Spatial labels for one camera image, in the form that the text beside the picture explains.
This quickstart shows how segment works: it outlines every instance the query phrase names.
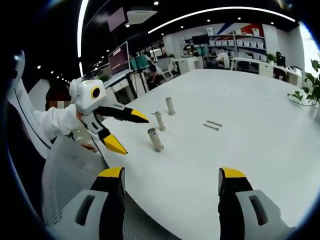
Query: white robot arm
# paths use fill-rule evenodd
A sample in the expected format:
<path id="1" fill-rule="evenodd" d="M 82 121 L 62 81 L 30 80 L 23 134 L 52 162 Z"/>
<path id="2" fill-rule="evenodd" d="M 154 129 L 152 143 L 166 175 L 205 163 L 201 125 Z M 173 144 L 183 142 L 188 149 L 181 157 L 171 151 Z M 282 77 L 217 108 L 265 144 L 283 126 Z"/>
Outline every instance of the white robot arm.
<path id="1" fill-rule="evenodd" d="M 113 152 L 127 154 L 127 150 L 100 122 L 98 115 L 114 117 L 121 121 L 148 123 L 146 116 L 139 111 L 128 108 L 121 103 L 107 102 L 104 84 L 101 80 L 85 80 L 81 78 L 71 82 L 69 93 L 74 101 L 76 110 L 81 113 L 81 122 L 91 135 L 100 139 L 105 147 Z"/>

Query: tv screen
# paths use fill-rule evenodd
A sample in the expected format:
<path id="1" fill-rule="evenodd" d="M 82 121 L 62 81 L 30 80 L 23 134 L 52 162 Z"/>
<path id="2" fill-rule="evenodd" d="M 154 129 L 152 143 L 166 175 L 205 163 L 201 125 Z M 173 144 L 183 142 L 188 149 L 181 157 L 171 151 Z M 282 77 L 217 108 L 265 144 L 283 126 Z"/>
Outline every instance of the tv screen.
<path id="1" fill-rule="evenodd" d="M 124 9 L 121 7 L 114 14 L 112 14 L 108 19 L 109 30 L 112 32 L 119 25 L 123 24 L 126 21 L 126 16 Z"/>
<path id="2" fill-rule="evenodd" d="M 128 42 L 126 41 L 108 56 L 111 75 L 130 69 Z"/>

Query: led strip light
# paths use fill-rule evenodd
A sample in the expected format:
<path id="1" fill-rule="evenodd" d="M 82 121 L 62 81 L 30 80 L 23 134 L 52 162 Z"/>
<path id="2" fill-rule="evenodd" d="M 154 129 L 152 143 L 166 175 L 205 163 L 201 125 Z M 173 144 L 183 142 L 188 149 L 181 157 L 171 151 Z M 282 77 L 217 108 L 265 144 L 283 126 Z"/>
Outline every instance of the led strip light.
<path id="1" fill-rule="evenodd" d="M 89 0 L 82 0 L 80 13 L 79 13 L 78 29 L 77 29 L 77 33 L 76 33 L 78 58 L 81 57 L 82 28 L 83 28 L 83 25 L 84 25 L 84 18 L 85 18 L 85 13 L 86 13 L 88 2 L 89 2 Z M 81 74 L 81 77 L 82 77 L 84 75 L 84 72 L 83 72 L 83 69 L 82 69 L 81 62 L 79 63 L 79 68 L 80 68 L 80 74 Z"/>
<path id="2" fill-rule="evenodd" d="M 151 34 L 153 33 L 154 31 L 166 26 L 166 25 L 169 25 L 171 23 L 174 23 L 178 20 L 181 20 L 181 19 L 184 19 L 184 18 L 187 18 L 187 17 L 191 17 L 191 16 L 194 16 L 194 15 L 197 15 L 197 14 L 203 14 L 203 13 L 207 13 L 207 12 L 212 12 L 212 11 L 219 11 L 219 10 L 234 10 L 234 9 L 240 9 L 240 10 L 254 10 L 254 11 L 260 11 L 260 12 L 265 12 L 265 13 L 269 13 L 269 14 L 274 14 L 274 15 L 277 15 L 277 16 L 280 16 L 280 17 L 283 17 L 285 19 L 288 19 L 292 22 L 296 22 L 296 20 L 294 20 L 293 18 L 291 17 L 288 17 L 286 15 L 283 15 L 281 13 L 278 13 L 278 12 L 275 12 L 275 11 L 270 11 L 270 10 L 266 10 L 266 9 L 262 9 L 262 8 L 256 8 L 256 7 L 249 7 L 249 6 L 225 6 L 225 7 L 217 7 L 217 8 L 210 8 L 210 9 L 206 9 L 206 10 L 201 10 L 201 11 L 196 11 L 196 12 L 193 12 L 193 13 L 189 13 L 187 15 L 184 15 L 184 16 L 180 16 L 180 17 L 177 17 L 171 21 L 168 21 L 160 26 L 157 26 L 156 28 L 148 31 L 148 34 Z"/>

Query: yellow camera ring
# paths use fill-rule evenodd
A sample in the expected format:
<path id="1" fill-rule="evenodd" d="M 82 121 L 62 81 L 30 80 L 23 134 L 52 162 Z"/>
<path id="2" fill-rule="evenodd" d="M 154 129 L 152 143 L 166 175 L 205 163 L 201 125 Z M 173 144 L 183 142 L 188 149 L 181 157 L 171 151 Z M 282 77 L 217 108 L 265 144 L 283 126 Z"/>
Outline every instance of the yellow camera ring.
<path id="1" fill-rule="evenodd" d="M 97 97 L 99 97 L 99 95 L 100 95 L 100 88 L 96 86 L 91 90 L 91 98 L 96 99 Z"/>

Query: metal cylinder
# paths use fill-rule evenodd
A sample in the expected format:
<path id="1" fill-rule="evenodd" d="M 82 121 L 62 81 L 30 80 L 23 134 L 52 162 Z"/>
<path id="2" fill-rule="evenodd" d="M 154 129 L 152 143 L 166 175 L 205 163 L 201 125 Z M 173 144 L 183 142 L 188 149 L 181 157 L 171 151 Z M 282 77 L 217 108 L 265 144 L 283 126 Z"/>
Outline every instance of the metal cylinder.
<path id="1" fill-rule="evenodd" d="M 174 106 L 172 104 L 172 100 L 171 100 L 171 97 L 167 97 L 165 99 L 166 101 L 166 105 L 168 106 L 168 110 L 169 110 L 169 115 L 174 115 L 176 112 L 174 110 Z"/>
<path id="2" fill-rule="evenodd" d="M 161 112 L 156 111 L 154 114 L 155 114 L 156 120 L 158 121 L 160 131 L 165 130 L 166 127 L 164 125 L 164 122 L 162 121 Z"/>
<path id="3" fill-rule="evenodd" d="M 154 150 L 156 150 L 157 152 L 161 152 L 161 150 L 163 150 L 165 147 L 161 144 L 156 129 L 150 128 L 148 130 L 148 134 L 151 139 L 151 142 L 153 143 Z"/>

